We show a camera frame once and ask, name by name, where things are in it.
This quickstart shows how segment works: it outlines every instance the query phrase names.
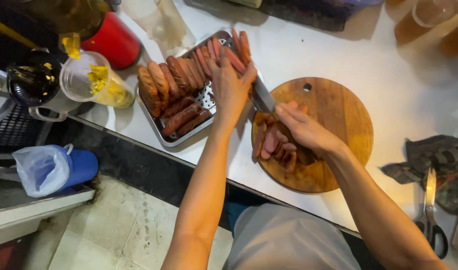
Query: hole in cutting board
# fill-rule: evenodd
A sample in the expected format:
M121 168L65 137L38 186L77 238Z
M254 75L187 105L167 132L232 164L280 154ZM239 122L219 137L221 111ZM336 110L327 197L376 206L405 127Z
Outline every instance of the hole in cutting board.
M310 85L310 83L304 84L304 91L309 92L311 89L312 89L312 85Z

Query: round cutting board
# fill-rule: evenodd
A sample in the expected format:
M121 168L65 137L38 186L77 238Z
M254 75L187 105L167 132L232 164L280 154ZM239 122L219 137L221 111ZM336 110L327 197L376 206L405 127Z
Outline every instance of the round cutting board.
M344 141L357 159L365 165L369 161L374 132L364 104L354 93L334 81L306 77L288 81L271 92L276 102L297 101L309 106L308 115ZM252 122L252 145L263 115L256 113ZM324 161L304 166L299 160L292 175L284 174L284 167L273 157L261 160L262 168L280 184L305 193L328 192L339 188Z

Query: white table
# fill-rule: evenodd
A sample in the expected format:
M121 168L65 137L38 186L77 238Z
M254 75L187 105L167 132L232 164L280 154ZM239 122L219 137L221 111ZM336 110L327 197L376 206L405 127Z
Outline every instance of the white table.
M210 11L188 6L182 0L174 2L196 39L223 26L246 31L252 59L268 89L308 76L331 79L353 91L367 108L374 127L374 147L366 169L407 215L417 217L419 203L424 199L420 187L398 184L379 168L406 160L405 138L458 136L458 58L452 61L435 52L427 59L419 52L397 49L394 20L408 11L410 3L394 10L386 10L385 6L365 9L347 22L344 32L330 33L219 1L211 4ZM129 17L120 17L141 39L150 58L163 62L155 42ZM147 61L147 57L141 59L141 63ZM119 73L130 85L136 85L132 69ZM249 117L244 113L232 132L227 177L357 231L340 190L322 194L293 192L273 181L251 160ZM197 164L210 131L208 127L169 148L160 144L137 103L122 110L96 105L81 118L192 164ZM439 210L436 220L451 239L456 217Z

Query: pot handle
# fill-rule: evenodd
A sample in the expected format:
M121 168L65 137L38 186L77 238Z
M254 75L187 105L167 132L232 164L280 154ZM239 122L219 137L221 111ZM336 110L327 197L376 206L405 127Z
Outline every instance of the pot handle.
M29 114L37 120L47 121L47 122L61 122L66 120L67 112L60 112L58 118L46 117L39 113L39 107L29 107Z

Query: knife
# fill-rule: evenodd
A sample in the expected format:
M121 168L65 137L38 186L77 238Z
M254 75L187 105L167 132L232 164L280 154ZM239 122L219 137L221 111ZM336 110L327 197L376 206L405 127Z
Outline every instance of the knife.
M265 87L264 83L262 83L259 76L257 76L256 81L252 84L252 95L249 96L249 99L252 101L257 111L271 114L279 131L289 139L290 143L297 147L297 157L300 159L302 164L309 165L317 161L317 155L309 148L306 148L296 142L296 140L292 137L290 130L279 121L279 118L275 113L274 98L269 93L269 90Z

